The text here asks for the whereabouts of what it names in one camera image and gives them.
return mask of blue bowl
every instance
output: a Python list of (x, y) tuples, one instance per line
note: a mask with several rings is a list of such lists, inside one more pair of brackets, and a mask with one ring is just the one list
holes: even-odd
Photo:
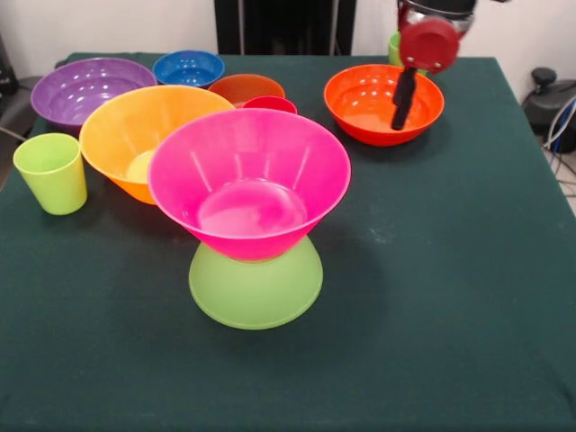
[(159, 58), (152, 72), (162, 84), (207, 87), (224, 75), (224, 62), (206, 51), (176, 51)]

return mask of green cup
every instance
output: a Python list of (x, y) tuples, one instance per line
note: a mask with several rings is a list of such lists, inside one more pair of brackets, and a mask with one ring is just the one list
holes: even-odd
[[(400, 66), (404, 68), (402, 60), (400, 60), (400, 32), (396, 31), (388, 40), (388, 61), (391, 65)], [(418, 69), (418, 72), (422, 75), (428, 73), (425, 69)]]
[(14, 152), (13, 163), (44, 211), (69, 214), (86, 202), (86, 180), (77, 139), (64, 133), (38, 135)]

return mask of purple bowl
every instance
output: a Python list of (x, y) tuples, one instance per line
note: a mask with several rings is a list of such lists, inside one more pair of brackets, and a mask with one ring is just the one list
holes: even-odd
[(122, 93), (155, 86), (154, 74), (124, 58), (89, 58), (68, 63), (41, 79), (31, 93), (38, 115), (78, 134), (101, 104)]

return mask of pink bowl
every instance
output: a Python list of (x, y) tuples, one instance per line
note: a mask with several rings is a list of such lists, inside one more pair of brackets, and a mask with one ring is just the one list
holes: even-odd
[(148, 185), (168, 217), (223, 255), (277, 257), (342, 199), (350, 159), (328, 130), (250, 109), (191, 121), (160, 145)]

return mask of white wall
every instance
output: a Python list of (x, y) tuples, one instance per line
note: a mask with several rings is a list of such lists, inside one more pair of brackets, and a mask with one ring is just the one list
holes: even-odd
[[(385, 54), (396, 28), (396, 0), (358, 0), (352, 53)], [(530, 71), (554, 68), (576, 78), (576, 0), (479, 0), (461, 56), (496, 57), (518, 100), (532, 88)]]
[(218, 50), (212, 0), (0, 0), (0, 32), (18, 77), (73, 51)]

